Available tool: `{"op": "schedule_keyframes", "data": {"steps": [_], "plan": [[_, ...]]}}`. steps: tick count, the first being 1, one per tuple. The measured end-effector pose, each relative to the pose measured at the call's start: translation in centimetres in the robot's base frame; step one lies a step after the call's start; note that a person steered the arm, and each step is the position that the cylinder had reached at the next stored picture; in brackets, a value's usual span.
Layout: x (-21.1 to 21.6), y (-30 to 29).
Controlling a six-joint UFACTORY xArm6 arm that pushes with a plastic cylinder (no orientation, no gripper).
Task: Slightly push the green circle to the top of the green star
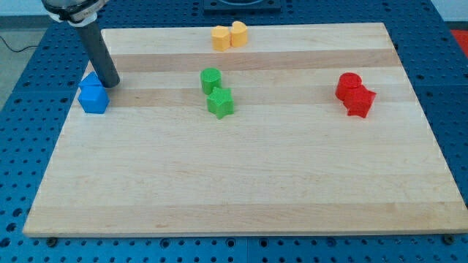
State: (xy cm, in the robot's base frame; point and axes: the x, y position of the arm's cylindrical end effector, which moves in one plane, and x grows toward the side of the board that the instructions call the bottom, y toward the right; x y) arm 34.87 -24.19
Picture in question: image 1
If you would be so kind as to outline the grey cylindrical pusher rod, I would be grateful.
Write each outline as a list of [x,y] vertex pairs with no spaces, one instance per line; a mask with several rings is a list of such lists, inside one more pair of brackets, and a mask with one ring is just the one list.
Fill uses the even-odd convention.
[[91,22],[75,29],[102,85],[106,88],[117,86],[120,83],[120,77],[113,59],[110,57],[98,23]]

